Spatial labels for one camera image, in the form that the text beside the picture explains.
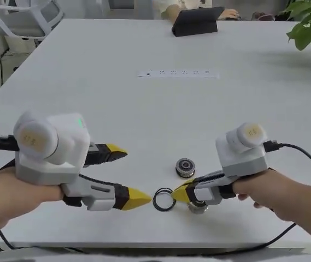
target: green indicator light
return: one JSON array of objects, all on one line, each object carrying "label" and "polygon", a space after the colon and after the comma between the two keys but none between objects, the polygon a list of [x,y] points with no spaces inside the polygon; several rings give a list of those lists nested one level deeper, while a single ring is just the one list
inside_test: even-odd
[{"label": "green indicator light", "polygon": [[79,119],[79,126],[84,127],[83,121]]}]

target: tabletop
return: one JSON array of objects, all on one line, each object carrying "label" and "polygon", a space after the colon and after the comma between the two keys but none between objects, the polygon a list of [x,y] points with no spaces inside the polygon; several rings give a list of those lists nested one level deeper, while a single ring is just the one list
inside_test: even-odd
[{"label": "tabletop", "polygon": [[[175,38],[167,21],[64,20],[0,89],[0,135],[11,134],[28,109],[42,116],[79,112],[94,142],[129,154],[84,175],[150,195],[183,183],[174,171],[180,158],[195,162],[197,176],[219,170],[215,139],[243,122],[260,123],[270,139],[311,153],[311,48],[299,52],[288,43],[293,25],[223,21],[218,33]],[[137,77],[181,68],[210,68],[220,78]],[[275,169],[311,184],[304,155],[283,149],[268,157]],[[12,158],[0,152],[0,167]],[[43,204],[3,232],[18,246],[244,247],[288,225],[237,199],[203,215],[181,203],[161,213],[152,204],[88,212],[61,202]],[[295,228],[276,246],[310,243]]]}]

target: yellow fingertip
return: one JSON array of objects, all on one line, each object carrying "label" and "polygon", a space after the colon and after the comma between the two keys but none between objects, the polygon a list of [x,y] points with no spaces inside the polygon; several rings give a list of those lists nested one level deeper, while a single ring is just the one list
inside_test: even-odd
[{"label": "yellow fingertip", "polygon": [[176,189],[174,192],[172,192],[171,196],[173,199],[184,202],[184,203],[189,203],[189,197],[186,192],[187,186],[181,186],[178,189]]},{"label": "yellow fingertip", "polygon": [[131,188],[128,188],[129,200],[123,206],[121,210],[131,210],[137,207],[148,204],[151,201],[151,197],[143,192]]},{"label": "yellow fingertip", "polygon": [[106,145],[111,152],[121,152],[121,153],[127,154],[127,152],[125,150],[119,148],[118,146],[115,146],[113,144],[106,144]]},{"label": "yellow fingertip", "polygon": [[186,182],[184,182],[183,184],[181,184],[178,188],[182,187],[182,186],[187,186],[190,183],[193,183],[195,178],[189,179]]}]

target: ball bearing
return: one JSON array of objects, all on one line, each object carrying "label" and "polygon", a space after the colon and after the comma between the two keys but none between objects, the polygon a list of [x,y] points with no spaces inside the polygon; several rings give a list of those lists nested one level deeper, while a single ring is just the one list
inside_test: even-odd
[{"label": "ball bearing", "polygon": [[182,178],[191,178],[195,173],[195,164],[188,158],[182,158],[176,163],[176,173]]}]

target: label sticker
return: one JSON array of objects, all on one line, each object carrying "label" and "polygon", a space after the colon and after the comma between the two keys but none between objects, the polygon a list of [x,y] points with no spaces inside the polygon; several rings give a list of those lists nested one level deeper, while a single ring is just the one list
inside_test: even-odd
[{"label": "label sticker", "polygon": [[31,130],[23,130],[20,133],[19,143],[31,148],[37,152],[42,153],[45,149],[46,138],[40,134],[37,134]]}]

